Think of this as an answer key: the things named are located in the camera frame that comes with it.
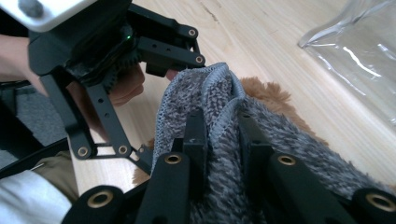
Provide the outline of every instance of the fluffy cloth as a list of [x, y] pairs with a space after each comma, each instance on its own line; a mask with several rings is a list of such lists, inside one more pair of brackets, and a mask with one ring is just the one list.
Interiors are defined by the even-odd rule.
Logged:
[[153, 167], [160, 155], [170, 151], [173, 139], [183, 137], [186, 117], [197, 108], [204, 110], [213, 148], [207, 155], [204, 199], [191, 203], [191, 223], [265, 223], [265, 217], [251, 209], [242, 184], [236, 118], [240, 110], [256, 120], [276, 152], [303, 160], [325, 188], [349, 199], [361, 188], [391, 192], [299, 129], [293, 121], [300, 118], [288, 119], [268, 107], [245, 94], [241, 82], [225, 63], [180, 72], [165, 91], [157, 118]]

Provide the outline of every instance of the clear plastic bag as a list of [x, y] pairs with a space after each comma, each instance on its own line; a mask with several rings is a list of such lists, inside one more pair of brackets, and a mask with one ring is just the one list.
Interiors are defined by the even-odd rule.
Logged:
[[396, 130], [396, 0], [349, 0], [299, 46]]

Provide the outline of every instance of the wooden table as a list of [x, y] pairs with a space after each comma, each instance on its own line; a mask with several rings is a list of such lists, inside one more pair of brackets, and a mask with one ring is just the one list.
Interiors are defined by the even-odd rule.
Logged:
[[[333, 74], [297, 46], [309, 30], [329, 21], [347, 0], [134, 0], [200, 32], [206, 65], [226, 62], [239, 77], [274, 81], [318, 136], [346, 161], [396, 185], [396, 133], [357, 100]], [[134, 147], [154, 136], [155, 116], [169, 81], [147, 76], [145, 92], [117, 109]], [[80, 193], [97, 185], [127, 191], [134, 166], [127, 160], [74, 160]]]

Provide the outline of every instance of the finger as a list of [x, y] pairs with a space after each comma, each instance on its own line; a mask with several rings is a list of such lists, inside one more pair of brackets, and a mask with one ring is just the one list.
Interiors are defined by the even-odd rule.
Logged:
[[144, 90], [143, 85], [138, 86], [136, 89], [134, 89], [133, 91], [129, 92], [128, 95], [125, 95], [119, 99], [115, 99], [113, 100], [111, 103], [114, 106], [121, 106], [121, 105], [125, 105], [126, 103], [128, 103], [132, 98], [136, 97], [137, 95], [140, 95]]
[[134, 90], [140, 88], [144, 81], [145, 76], [139, 65], [123, 71], [119, 76], [117, 84], [110, 91], [109, 99], [114, 104], [119, 99], [133, 95]]
[[177, 76], [177, 73], [178, 73], [178, 71], [169, 69], [166, 72], [165, 76], [166, 76], [166, 78], [168, 78], [169, 81], [172, 81], [175, 78], [175, 76]]

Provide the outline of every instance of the white sleeve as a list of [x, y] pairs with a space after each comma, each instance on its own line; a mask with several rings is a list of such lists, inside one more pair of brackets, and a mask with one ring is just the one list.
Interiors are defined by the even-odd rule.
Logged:
[[58, 189], [32, 171], [0, 180], [0, 214], [4, 223], [61, 223], [70, 207]]

